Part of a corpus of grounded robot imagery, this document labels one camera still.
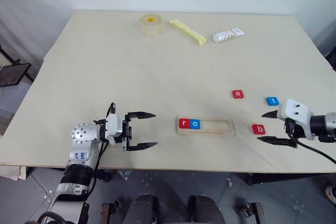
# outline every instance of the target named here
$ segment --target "gray tile floor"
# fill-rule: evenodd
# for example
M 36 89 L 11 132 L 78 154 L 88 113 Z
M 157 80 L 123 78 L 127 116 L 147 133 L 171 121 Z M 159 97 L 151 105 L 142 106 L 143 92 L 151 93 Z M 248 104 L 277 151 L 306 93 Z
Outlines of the gray tile floor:
M 34 168 L 27 180 L 0 177 L 0 223 L 37 220 L 46 211 L 50 197 L 62 177 L 53 169 Z M 121 224 L 132 200 L 151 193 L 160 199 L 161 222 L 183 222 L 187 218 L 190 195 L 206 195 L 215 200 L 227 224 L 256 223 L 241 219 L 233 207 L 241 202 L 260 202 L 266 223 L 335 224 L 336 207 L 324 195 L 327 185 L 336 185 L 335 175 L 288 180 L 248 186 L 241 175 L 190 171 L 133 170 L 125 180 L 116 170 L 111 181 L 98 181 L 88 203 L 89 223 L 100 223 L 101 204 L 121 198 L 124 207 L 110 223 Z

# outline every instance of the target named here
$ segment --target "table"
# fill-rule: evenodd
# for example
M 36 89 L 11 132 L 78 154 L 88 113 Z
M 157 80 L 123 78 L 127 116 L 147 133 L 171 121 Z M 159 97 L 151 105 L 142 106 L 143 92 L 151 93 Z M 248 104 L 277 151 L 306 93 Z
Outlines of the table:
M 267 135 L 286 136 L 282 121 L 260 117 L 275 109 L 267 96 L 298 100 L 315 114 L 336 109 L 336 75 L 293 17 L 159 15 L 206 36 L 234 26 L 247 35 L 199 47 L 169 27 L 159 36 L 142 35 L 135 27 L 142 13 L 75 12 L 1 140 L 0 162 L 64 167 L 72 127 L 104 118 L 115 102 L 119 115 L 156 114 L 132 120 L 132 142 L 158 145 L 139 152 L 110 146 L 101 168 L 335 172 L 316 153 L 269 145 L 252 132 L 260 123 Z M 244 99 L 233 99 L 234 89 Z M 236 136 L 179 135 L 179 116 L 232 119 Z M 305 143 L 335 157 L 336 145 Z

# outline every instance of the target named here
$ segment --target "yellow foam stick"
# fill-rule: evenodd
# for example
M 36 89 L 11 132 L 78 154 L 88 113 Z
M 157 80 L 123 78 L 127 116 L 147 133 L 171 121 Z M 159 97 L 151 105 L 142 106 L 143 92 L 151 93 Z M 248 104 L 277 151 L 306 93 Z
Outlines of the yellow foam stick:
M 198 44 L 200 46 L 202 46 L 203 44 L 206 43 L 206 38 L 195 32 L 193 29 L 191 29 L 190 27 L 187 27 L 184 23 L 182 23 L 180 20 L 178 20 L 177 18 L 169 20 L 170 24 L 173 24 L 174 26 L 176 26 L 177 28 L 181 29 L 182 31 L 184 31 L 186 34 L 188 34 L 189 36 L 191 36 L 192 38 L 194 38 Z

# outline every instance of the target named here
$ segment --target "toothpaste tube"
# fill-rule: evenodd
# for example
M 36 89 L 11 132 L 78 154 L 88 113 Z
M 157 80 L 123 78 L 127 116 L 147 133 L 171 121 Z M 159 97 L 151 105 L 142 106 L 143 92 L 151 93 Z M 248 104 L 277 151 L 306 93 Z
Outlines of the toothpaste tube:
M 220 42 L 223 40 L 233 39 L 237 36 L 244 35 L 245 33 L 238 29 L 237 27 L 231 28 L 226 31 L 221 31 L 220 33 L 216 33 L 212 36 L 214 42 Z

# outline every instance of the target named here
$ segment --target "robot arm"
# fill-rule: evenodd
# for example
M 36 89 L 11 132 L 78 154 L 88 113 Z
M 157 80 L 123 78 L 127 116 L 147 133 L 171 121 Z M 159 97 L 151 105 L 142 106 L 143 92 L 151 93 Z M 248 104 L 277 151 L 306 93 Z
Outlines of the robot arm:
M 288 145 L 296 148 L 298 138 L 320 142 L 336 142 L 336 112 L 326 115 L 314 115 L 306 105 L 292 99 L 288 99 L 279 106 L 278 110 L 262 115 L 264 118 L 278 118 L 285 122 L 286 133 L 291 139 L 277 138 L 275 136 L 263 136 L 258 139 L 275 145 Z
M 48 211 L 40 216 L 37 222 L 86 224 L 89 205 L 85 202 L 90 196 L 95 181 L 89 189 L 90 182 L 95 177 L 101 156 L 109 144 L 122 143 L 123 151 L 144 150 L 157 144 L 141 143 L 130 146 L 132 128 L 129 122 L 132 118 L 146 119 L 154 114 L 146 112 L 130 112 L 123 120 L 115 113 L 114 103 L 108 109 L 106 119 L 94 121 L 95 124 L 81 123 L 72 129 L 72 149 L 66 165 L 64 176 L 57 186 Z

